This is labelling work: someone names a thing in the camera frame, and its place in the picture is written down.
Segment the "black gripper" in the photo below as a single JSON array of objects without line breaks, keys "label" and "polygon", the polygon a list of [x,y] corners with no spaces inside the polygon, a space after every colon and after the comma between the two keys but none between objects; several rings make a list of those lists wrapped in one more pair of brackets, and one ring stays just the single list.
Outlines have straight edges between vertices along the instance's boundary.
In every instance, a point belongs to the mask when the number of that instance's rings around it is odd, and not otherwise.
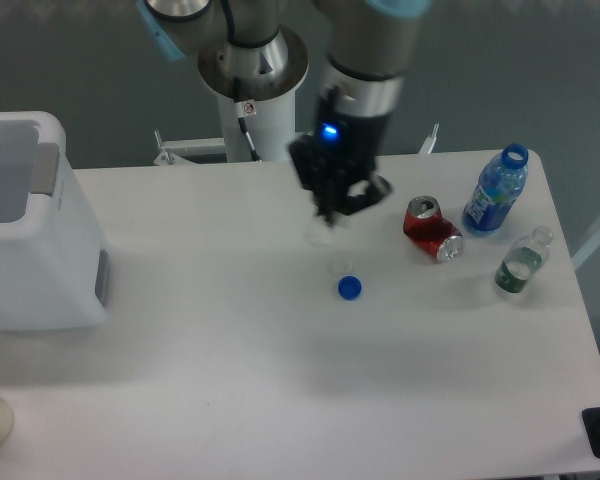
[{"label": "black gripper", "polygon": [[312,132],[288,145],[300,185],[312,194],[316,216],[333,228],[389,196],[393,187],[376,173],[376,154],[389,117],[357,117],[336,110],[344,99],[332,86],[318,101]]}]

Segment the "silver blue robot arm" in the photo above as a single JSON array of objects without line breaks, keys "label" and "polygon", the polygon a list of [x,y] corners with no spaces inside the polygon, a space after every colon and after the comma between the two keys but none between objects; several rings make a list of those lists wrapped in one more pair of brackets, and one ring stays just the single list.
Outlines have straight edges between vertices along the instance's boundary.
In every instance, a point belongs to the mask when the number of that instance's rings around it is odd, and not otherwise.
[{"label": "silver blue robot arm", "polygon": [[303,39],[278,1],[141,1],[164,56],[193,57],[216,97],[230,162],[288,161],[326,225],[391,193],[376,167],[397,107],[426,1],[320,1],[333,31],[313,122],[298,133],[295,94],[306,78]]}]

